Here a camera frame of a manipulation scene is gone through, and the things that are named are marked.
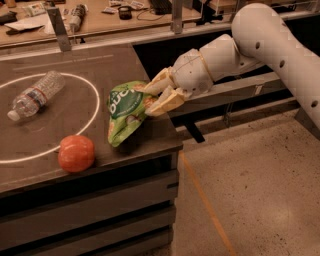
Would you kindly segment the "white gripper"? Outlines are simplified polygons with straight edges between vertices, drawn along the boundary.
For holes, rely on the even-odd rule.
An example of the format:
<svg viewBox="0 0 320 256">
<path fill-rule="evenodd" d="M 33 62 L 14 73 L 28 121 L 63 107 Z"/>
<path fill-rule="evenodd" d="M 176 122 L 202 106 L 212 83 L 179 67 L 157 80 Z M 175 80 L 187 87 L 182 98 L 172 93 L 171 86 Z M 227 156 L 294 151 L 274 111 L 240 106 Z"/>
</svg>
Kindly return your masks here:
<svg viewBox="0 0 320 256">
<path fill-rule="evenodd" d="M 180 55 L 172 68 L 162 69 L 141 92 L 160 97 L 145 111 L 148 116 L 160 116 L 178 108 L 189 97 L 208 92 L 213 80 L 207 71 L 205 62 L 196 49 Z"/>
</svg>

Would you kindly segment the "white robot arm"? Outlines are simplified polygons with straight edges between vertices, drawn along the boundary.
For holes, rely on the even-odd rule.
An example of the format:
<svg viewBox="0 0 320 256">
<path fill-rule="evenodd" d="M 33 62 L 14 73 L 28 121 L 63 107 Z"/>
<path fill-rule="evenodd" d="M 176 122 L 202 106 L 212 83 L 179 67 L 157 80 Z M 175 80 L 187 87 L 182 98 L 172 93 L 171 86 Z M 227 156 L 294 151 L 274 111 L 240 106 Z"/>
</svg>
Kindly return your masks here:
<svg viewBox="0 0 320 256">
<path fill-rule="evenodd" d="M 241 8 L 224 34 L 200 49 L 180 55 L 161 70 L 143 91 L 157 100 L 146 110 L 159 116 L 208 92 L 220 79 L 266 65 L 275 72 L 302 109 L 320 127 L 320 57 L 301 44 L 269 6 Z"/>
</svg>

